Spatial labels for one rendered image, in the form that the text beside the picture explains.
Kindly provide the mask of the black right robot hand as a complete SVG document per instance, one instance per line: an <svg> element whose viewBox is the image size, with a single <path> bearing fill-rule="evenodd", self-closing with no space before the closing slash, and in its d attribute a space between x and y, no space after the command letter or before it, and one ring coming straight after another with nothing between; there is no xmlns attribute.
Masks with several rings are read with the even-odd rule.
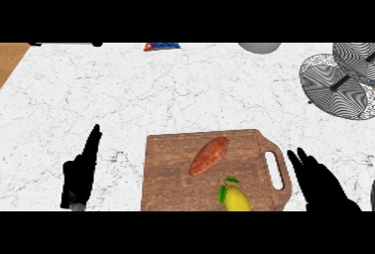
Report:
<svg viewBox="0 0 375 254"><path fill-rule="evenodd" d="M347 197L331 170L309 156L302 148L287 151L299 186L306 200L306 210L319 212L358 212L361 207Z"/></svg>

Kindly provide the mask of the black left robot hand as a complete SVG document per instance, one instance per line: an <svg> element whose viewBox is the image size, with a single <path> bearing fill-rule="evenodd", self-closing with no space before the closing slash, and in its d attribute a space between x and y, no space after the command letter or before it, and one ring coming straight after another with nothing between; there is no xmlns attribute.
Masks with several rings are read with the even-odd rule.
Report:
<svg viewBox="0 0 375 254"><path fill-rule="evenodd" d="M102 133L99 125L90 132L84 150L73 161L64 163L64 192L61 208L71 209L71 204L87 205L95 183L96 153Z"/></svg>

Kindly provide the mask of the yellow lemon with green leaves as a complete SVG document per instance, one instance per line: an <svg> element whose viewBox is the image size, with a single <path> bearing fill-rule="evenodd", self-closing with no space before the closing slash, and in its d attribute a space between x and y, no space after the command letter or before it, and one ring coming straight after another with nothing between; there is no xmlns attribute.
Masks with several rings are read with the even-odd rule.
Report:
<svg viewBox="0 0 375 254"><path fill-rule="evenodd" d="M251 202L238 183L239 180L235 176L223 178L223 184L217 190L217 201L228 211L251 211Z"/></svg>

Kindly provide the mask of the brown wooden cutting board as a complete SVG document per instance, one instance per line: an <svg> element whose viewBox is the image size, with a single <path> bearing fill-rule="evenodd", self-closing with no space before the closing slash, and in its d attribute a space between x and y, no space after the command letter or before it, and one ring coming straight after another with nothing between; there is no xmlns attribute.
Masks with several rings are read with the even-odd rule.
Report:
<svg viewBox="0 0 375 254"><path fill-rule="evenodd" d="M203 175L189 175L197 154L217 137L229 139L219 165ZM291 182L278 145L256 129L213 131L146 137L144 211L223 210L217 191L232 176L250 199L253 209L282 210L291 196Z"/></svg>

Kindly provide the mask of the orange sweet potato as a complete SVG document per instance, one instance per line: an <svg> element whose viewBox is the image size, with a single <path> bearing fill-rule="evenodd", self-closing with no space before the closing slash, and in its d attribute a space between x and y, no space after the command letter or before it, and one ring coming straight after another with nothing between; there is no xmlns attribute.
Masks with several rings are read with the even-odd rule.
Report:
<svg viewBox="0 0 375 254"><path fill-rule="evenodd" d="M203 175L220 163L228 147L229 139L226 137L217 137L207 143L191 165L189 175L192 177Z"/></svg>

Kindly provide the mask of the white appliance with black feet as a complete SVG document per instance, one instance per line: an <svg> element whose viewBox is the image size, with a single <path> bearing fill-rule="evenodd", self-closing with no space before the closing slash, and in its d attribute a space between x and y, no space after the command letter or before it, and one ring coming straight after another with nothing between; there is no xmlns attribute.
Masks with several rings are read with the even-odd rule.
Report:
<svg viewBox="0 0 375 254"><path fill-rule="evenodd" d="M90 45L96 48L99 48L102 46L102 43L28 43L28 45L31 47L40 47L43 45L74 45L74 46L77 46L77 45Z"/></svg>

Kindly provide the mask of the blue and orange packet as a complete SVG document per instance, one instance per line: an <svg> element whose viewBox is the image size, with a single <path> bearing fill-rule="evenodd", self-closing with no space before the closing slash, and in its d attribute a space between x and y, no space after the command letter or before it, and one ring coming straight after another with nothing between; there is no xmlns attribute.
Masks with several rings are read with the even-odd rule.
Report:
<svg viewBox="0 0 375 254"><path fill-rule="evenodd" d="M144 50L146 52L179 49L180 45L177 43L148 43Z"/></svg>

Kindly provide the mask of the grey round bowl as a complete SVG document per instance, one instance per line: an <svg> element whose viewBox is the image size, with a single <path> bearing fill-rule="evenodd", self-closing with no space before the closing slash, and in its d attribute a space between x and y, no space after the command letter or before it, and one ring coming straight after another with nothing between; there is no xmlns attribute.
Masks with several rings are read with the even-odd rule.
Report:
<svg viewBox="0 0 375 254"><path fill-rule="evenodd" d="M239 46L253 54L266 55L278 50L281 43L239 43Z"/></svg>

